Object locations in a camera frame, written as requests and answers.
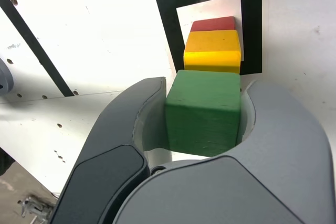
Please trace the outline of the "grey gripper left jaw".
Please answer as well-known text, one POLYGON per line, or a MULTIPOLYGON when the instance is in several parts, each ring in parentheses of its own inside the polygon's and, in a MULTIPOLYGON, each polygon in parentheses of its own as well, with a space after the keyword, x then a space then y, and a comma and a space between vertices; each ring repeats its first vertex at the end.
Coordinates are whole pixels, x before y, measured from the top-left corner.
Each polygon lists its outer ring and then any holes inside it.
POLYGON ((147 78, 121 92, 92 127, 61 192, 51 223, 112 223, 150 176, 145 152, 168 148, 166 79, 147 78))

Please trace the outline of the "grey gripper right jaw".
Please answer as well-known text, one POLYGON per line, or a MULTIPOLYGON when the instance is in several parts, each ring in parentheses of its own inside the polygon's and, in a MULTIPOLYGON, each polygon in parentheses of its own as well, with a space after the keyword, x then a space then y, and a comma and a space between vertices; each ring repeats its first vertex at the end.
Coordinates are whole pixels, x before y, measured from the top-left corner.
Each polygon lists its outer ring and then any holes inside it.
POLYGON ((115 223, 335 223, 329 140, 286 89, 245 91, 253 124, 213 158, 165 169, 138 186, 115 223))

